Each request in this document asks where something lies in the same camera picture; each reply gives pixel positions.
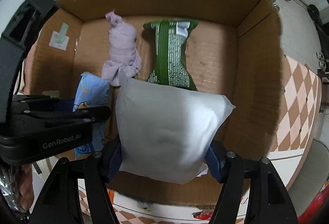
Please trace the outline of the person's left hand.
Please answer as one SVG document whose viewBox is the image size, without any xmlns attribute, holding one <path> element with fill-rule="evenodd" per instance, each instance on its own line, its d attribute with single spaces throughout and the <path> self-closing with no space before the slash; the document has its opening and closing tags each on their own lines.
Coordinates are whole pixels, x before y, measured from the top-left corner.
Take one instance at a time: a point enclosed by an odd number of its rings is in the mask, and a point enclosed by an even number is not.
<svg viewBox="0 0 329 224">
<path fill-rule="evenodd" d="M 21 171 L 17 174 L 17 184 L 19 191 L 18 203 L 23 211 L 31 208 L 34 202 L 34 190 L 32 179 L 32 165 L 22 166 Z"/>
</svg>

